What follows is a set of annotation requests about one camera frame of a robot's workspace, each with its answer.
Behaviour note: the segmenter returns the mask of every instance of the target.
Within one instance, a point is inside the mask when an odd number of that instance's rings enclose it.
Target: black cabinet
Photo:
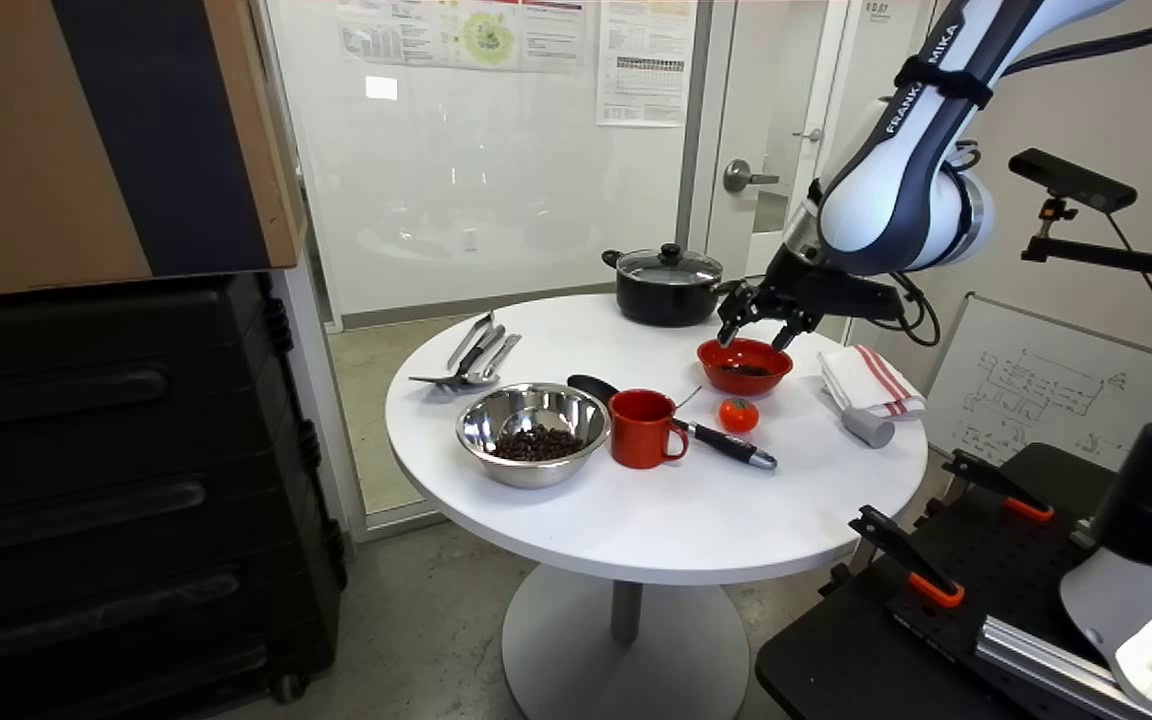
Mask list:
[[[0,715],[295,694],[338,530],[262,276],[0,301]]]

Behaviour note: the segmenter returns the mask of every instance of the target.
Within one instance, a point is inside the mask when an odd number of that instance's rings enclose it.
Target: pot lid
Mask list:
[[[722,276],[719,258],[690,255],[680,244],[661,244],[661,250],[622,250],[617,272],[641,279],[641,283],[714,283]]]

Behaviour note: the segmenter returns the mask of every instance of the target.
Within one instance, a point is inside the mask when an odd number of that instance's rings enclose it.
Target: black pot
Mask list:
[[[661,244],[661,250],[605,250],[617,268],[621,316],[637,324],[703,324],[722,279],[722,262]]]

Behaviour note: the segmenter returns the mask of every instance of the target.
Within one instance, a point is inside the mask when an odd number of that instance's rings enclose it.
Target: red mug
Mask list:
[[[661,393],[630,387],[606,399],[612,461],[622,469],[654,469],[687,455],[687,428],[670,423],[675,402]]]

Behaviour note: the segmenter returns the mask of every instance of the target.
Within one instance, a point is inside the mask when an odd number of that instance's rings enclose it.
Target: stainless steel bowl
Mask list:
[[[503,434],[516,432],[568,432],[575,446],[551,461],[509,461],[490,455]],[[596,396],[568,384],[509,384],[478,396],[458,420],[458,445],[482,462],[498,484],[541,487],[568,480],[591,446],[606,434],[606,413]]]

